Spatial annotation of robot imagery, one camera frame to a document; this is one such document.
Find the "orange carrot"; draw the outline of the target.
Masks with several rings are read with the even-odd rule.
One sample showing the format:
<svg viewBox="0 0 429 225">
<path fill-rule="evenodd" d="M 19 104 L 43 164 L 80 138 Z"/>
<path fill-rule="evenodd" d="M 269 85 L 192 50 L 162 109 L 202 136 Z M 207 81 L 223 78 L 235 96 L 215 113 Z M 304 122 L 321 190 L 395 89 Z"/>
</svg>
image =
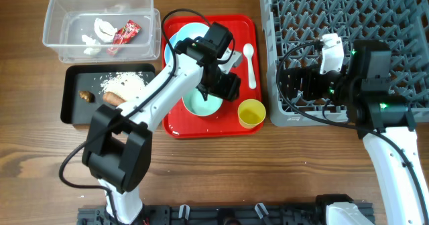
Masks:
<svg viewBox="0 0 429 225">
<path fill-rule="evenodd" d="M 106 103 L 111 104 L 113 106 L 119 106 L 119 105 L 123 104 L 124 102 L 126 102 L 126 100 L 124 100 L 123 98 L 121 98 L 120 96 L 118 96 L 117 94 L 115 94 L 113 92 L 104 93 L 103 100 Z"/>
</svg>

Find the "light blue small bowl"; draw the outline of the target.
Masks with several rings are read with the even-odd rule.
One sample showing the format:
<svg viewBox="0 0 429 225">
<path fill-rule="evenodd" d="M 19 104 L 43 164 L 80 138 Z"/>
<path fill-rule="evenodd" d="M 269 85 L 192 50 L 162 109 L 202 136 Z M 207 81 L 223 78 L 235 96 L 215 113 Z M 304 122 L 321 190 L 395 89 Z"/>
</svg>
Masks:
<svg viewBox="0 0 429 225">
<path fill-rule="evenodd" d="M 181 27 L 177 33 L 176 41 L 182 41 L 186 38 L 194 40 L 197 37 L 204 37 L 206 32 L 209 30 L 209 26 L 203 23 L 188 23 Z"/>
</svg>

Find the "red snack wrapper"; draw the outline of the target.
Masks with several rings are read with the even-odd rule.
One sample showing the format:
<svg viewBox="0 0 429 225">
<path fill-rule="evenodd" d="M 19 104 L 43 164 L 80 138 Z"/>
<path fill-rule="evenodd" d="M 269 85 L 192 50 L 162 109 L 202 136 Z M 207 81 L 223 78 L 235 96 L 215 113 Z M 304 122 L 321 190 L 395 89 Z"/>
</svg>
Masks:
<svg viewBox="0 0 429 225">
<path fill-rule="evenodd" d="M 136 22 L 129 20 L 121 29 L 113 36 L 113 45 L 125 45 L 129 43 L 139 32 L 141 26 Z"/>
</svg>

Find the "light blue plate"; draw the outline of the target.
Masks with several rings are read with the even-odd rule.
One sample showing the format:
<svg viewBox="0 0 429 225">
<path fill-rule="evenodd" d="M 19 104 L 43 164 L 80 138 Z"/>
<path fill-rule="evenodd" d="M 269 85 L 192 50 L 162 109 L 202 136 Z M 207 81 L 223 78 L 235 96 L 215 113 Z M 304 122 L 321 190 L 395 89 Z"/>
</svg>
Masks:
<svg viewBox="0 0 429 225">
<path fill-rule="evenodd" d="M 177 35 L 178 33 L 175 33 L 170 39 L 169 42 L 172 45 L 173 48 L 175 48 L 175 45 L 177 44 Z M 170 48 L 170 46 L 168 44 L 166 44 L 165 48 L 164 48 L 164 62 L 165 64 L 168 64 L 170 62 L 170 60 L 172 59 L 172 49 Z"/>
</svg>

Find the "brown food scrap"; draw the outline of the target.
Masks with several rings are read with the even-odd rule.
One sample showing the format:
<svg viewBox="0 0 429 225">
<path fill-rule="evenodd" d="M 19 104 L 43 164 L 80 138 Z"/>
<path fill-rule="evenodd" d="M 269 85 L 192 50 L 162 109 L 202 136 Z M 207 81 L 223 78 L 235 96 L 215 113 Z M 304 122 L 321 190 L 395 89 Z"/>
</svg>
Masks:
<svg viewBox="0 0 429 225">
<path fill-rule="evenodd" d="M 86 90 L 80 91 L 79 96 L 81 99 L 89 103 L 92 103 L 95 100 L 94 94 Z"/>
</svg>

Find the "white rice pile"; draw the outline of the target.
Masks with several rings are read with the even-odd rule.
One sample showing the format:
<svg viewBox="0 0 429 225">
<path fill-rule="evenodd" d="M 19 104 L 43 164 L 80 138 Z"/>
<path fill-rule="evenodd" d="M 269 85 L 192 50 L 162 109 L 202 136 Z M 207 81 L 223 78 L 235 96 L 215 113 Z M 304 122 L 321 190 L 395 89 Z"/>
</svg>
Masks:
<svg viewBox="0 0 429 225">
<path fill-rule="evenodd" d="M 101 76 L 99 94 L 112 92 L 123 100 L 133 100 L 145 89 L 149 75 L 146 72 L 110 72 Z"/>
</svg>

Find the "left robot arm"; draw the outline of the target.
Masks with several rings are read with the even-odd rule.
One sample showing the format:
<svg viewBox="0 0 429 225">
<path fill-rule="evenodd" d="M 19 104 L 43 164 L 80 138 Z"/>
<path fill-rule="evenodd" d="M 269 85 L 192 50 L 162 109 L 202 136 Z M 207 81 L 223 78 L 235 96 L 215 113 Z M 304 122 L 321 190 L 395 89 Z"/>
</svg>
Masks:
<svg viewBox="0 0 429 225">
<path fill-rule="evenodd" d="M 232 52 L 222 59 L 231 41 L 225 26 L 212 23 L 203 37 L 188 37 L 172 47 L 173 57 L 147 86 L 152 93 L 95 111 L 82 163 L 105 190 L 107 211 L 116 224 L 132 224 L 143 209 L 138 185 L 150 166 L 153 133 L 176 103 L 195 88 L 202 96 L 238 99 L 241 80 L 230 70 L 241 55 Z"/>
</svg>

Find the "white tissue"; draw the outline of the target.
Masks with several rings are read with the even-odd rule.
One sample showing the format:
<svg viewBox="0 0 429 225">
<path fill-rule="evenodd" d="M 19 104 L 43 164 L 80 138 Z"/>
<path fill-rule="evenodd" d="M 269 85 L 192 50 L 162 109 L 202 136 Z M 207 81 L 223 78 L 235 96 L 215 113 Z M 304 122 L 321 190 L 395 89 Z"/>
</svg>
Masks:
<svg viewBox="0 0 429 225">
<path fill-rule="evenodd" d="M 81 35 L 82 41 L 87 45 L 87 48 L 83 51 L 83 53 L 88 56 L 95 56 L 102 50 L 102 48 L 96 48 L 95 46 L 99 46 L 101 44 L 111 44 L 113 41 L 113 36 L 117 32 L 117 28 L 114 28 L 107 21 L 96 18 L 94 22 L 94 32 L 96 37 Z"/>
</svg>

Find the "yellow plastic cup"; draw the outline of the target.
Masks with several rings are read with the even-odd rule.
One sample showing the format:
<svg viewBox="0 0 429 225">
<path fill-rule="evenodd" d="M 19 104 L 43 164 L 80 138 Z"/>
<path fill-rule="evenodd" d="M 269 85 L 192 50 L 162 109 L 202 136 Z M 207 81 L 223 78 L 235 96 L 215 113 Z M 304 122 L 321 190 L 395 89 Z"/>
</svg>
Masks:
<svg viewBox="0 0 429 225">
<path fill-rule="evenodd" d="M 240 125 L 246 129 L 252 129 L 264 121 L 266 109 L 259 100 L 247 99 L 239 105 L 237 114 Z"/>
</svg>

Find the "green bowl with rice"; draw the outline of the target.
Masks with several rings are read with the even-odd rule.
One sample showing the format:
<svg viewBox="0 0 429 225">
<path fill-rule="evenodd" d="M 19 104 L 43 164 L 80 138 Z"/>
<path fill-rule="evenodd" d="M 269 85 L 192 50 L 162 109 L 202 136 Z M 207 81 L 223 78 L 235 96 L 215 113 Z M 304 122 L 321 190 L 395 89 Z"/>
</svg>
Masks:
<svg viewBox="0 0 429 225">
<path fill-rule="evenodd" d="M 205 100 L 201 92 L 195 88 L 182 97 L 182 102 L 186 110 L 193 115 L 207 117 L 213 115 L 220 109 L 223 100 L 211 94 L 209 94 L 207 100 Z"/>
</svg>

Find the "white plastic spoon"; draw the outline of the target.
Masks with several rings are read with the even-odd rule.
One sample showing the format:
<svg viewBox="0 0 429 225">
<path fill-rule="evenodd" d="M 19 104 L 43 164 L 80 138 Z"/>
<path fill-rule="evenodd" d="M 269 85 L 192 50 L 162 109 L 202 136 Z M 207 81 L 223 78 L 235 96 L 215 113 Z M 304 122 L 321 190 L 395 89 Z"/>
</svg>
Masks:
<svg viewBox="0 0 429 225">
<path fill-rule="evenodd" d="M 254 73 L 253 62 L 252 62 L 252 57 L 254 55 L 254 49 L 250 43 L 247 43 L 243 46 L 243 55 L 247 59 L 249 87 L 250 87 L 250 89 L 256 89 L 257 83 L 256 83 L 256 79 L 255 79 L 255 73 Z"/>
</svg>

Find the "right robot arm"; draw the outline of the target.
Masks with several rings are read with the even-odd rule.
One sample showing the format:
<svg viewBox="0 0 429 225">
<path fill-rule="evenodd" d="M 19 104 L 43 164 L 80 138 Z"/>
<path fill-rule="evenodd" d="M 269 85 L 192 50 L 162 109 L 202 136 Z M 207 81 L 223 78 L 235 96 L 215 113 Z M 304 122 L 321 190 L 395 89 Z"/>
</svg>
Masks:
<svg viewBox="0 0 429 225">
<path fill-rule="evenodd" d="M 341 70 L 340 41 L 317 40 L 289 50 L 280 60 L 275 83 L 282 100 L 299 90 L 306 100 L 327 98 L 347 108 L 347 123 L 302 116 L 353 129 L 373 162 L 387 220 L 391 224 L 427 224 L 428 188 L 418 157 L 416 122 L 407 99 L 389 93 L 391 50 L 379 40 L 353 43 L 348 70 Z"/>
</svg>

